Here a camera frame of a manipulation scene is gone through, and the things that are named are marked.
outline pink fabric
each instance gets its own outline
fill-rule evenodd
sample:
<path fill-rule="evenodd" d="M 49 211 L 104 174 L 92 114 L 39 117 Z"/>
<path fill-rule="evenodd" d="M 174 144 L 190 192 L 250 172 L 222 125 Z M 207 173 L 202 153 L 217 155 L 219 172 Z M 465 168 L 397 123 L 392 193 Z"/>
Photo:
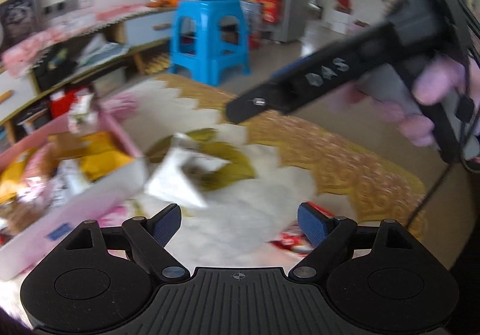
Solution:
<path fill-rule="evenodd" d="M 146 11 L 152 11 L 152 9 L 144 5 L 122 5 L 97 12 L 95 17 L 84 14 L 82 22 L 74 23 L 73 26 L 59 24 L 34 34 L 6 50 L 1 59 L 10 76 L 21 77 L 37 60 L 40 52 L 49 46 L 66 41 L 95 27 L 100 27 L 106 22 L 113 22 L 116 19 Z"/>
<path fill-rule="evenodd" d="M 117 122 L 122 123 L 136 112 L 138 100 L 133 92 L 122 92 L 103 102 L 102 108 Z"/>

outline power outlet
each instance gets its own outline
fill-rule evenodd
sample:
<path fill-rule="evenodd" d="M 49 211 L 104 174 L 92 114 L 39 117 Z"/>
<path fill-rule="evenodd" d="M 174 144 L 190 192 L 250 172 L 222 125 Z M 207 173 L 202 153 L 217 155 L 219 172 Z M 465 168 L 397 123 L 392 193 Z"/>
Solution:
<path fill-rule="evenodd" d="M 45 7 L 43 16 L 47 21 L 50 21 L 72 11 L 93 7 L 93 4 L 94 0 L 64 0 L 63 2 Z"/>

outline blue plastic stool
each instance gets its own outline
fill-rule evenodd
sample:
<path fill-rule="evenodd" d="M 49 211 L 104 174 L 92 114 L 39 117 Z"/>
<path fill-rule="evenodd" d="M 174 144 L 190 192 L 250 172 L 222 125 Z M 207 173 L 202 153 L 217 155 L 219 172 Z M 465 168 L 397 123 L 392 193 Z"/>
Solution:
<path fill-rule="evenodd" d="M 228 16 L 238 20 L 238 45 L 222 41 L 220 20 Z M 195 21 L 193 43 L 181 42 L 184 18 Z M 248 32 L 240 1 L 181 1 L 173 23 L 170 59 L 173 74 L 181 65 L 190 70 L 193 80 L 211 86 L 219 84 L 224 69 L 235 65 L 242 65 L 244 74 L 250 74 Z"/>

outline crosshair mark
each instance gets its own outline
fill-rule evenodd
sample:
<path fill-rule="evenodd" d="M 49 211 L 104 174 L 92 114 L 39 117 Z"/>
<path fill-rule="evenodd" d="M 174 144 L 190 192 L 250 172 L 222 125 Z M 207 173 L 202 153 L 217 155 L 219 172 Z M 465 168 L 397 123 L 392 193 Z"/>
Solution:
<path fill-rule="evenodd" d="M 241 281 L 243 278 L 248 277 L 248 275 L 245 275 L 244 273 L 237 272 L 234 275 L 231 275 L 230 277 L 234 277 L 237 281 Z"/>

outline open cardboard box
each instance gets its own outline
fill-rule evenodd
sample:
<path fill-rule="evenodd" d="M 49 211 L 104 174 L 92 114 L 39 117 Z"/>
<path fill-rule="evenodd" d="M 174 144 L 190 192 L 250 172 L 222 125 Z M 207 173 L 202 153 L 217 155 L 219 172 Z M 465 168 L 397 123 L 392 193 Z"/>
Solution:
<path fill-rule="evenodd" d="M 132 156 L 134 161 L 100 178 L 69 203 L 51 210 L 2 246 L 0 280 L 8 281 L 37 264 L 80 222 L 104 215 L 116 204 L 143 189 L 148 172 L 141 151 L 110 114 L 102 112 L 98 118 L 98 130 L 109 131 L 116 146 Z M 44 145 L 49 134 L 67 131 L 67 124 L 68 118 L 64 114 L 12 146 L 0 155 L 0 171 L 27 149 Z"/>

